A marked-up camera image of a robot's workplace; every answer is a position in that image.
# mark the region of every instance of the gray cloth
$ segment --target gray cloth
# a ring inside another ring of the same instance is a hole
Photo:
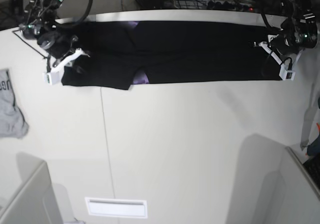
[[[0,70],[0,138],[22,138],[28,132],[28,124],[17,107],[8,70]]]

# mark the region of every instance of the white table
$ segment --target white table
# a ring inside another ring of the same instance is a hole
[[[263,25],[255,13],[211,10],[131,11],[90,19]],[[67,193],[74,216],[87,224],[118,220],[89,216],[85,197],[148,201],[149,219],[121,219],[121,224],[250,223],[265,175],[279,168],[282,145],[301,140],[310,88],[318,78],[319,56],[310,50],[293,82],[136,85],[129,91],[49,86],[40,55],[10,30],[0,32],[0,43],[0,68],[10,70],[17,104],[30,125],[22,140],[0,140],[0,177],[9,177],[0,182],[0,196],[20,183],[15,156],[26,152],[47,161],[57,198]],[[251,186],[236,178],[240,167],[254,180]],[[231,203],[239,201],[229,214]]]

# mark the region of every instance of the black trousers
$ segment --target black trousers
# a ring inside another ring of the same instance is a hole
[[[254,41],[265,27],[218,22],[87,22],[71,31],[90,58],[66,67],[63,85],[128,90],[138,71],[150,83],[280,80],[280,66]]]

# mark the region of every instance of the cable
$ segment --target cable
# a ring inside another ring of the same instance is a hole
[[[25,43],[26,45],[28,45],[30,48],[32,48],[35,52],[37,52],[38,54],[40,54],[44,59],[48,58],[46,56],[44,56],[42,53],[40,53],[38,50],[36,50],[35,48],[33,48],[30,44],[28,44],[27,42],[24,41],[23,38],[21,38],[19,35],[16,34],[16,32],[18,32],[20,30],[13,30],[12,33],[17,36],[23,43]]]
[[[121,0],[121,11],[125,11],[125,6],[124,6],[124,3],[123,3],[124,0]]]
[[[51,65],[50,65],[50,60],[51,60],[51,55],[49,54],[48,57],[46,58],[46,72],[50,73],[51,72]]]
[[[86,7],[86,10],[85,10],[83,16],[79,20],[77,20],[76,22],[74,22],[74,23],[58,23],[57,21],[54,21],[53,22],[54,25],[59,28],[74,28],[75,26],[79,25],[89,15],[91,7],[92,7],[92,2],[93,2],[93,0],[89,0],[88,6]]]
[[[292,58],[291,58],[291,57],[285,58],[285,59],[281,62],[280,66],[283,65],[283,64],[284,64],[287,60],[289,60],[289,59],[290,59],[290,63],[289,63],[289,66],[288,66],[288,70],[292,70]]]
[[[259,46],[262,47],[267,53],[271,53],[271,56],[275,59],[275,61],[280,65],[281,63],[281,59],[277,56],[277,54],[275,52],[273,52],[269,46],[267,42],[261,42],[259,43]]]
[[[31,14],[32,14],[33,10],[35,9],[37,3],[38,3],[38,0],[35,0],[33,3],[32,9],[29,11],[28,19],[25,22],[27,25],[29,25],[29,20],[30,20]]]
[[[262,17],[262,19],[264,21],[264,24],[272,32],[272,34],[279,34],[279,32],[276,32],[274,30],[274,27],[271,27],[271,25],[269,24],[268,19],[266,18],[265,11],[264,11],[264,6],[262,4],[260,6],[260,13],[261,13],[261,17]]]

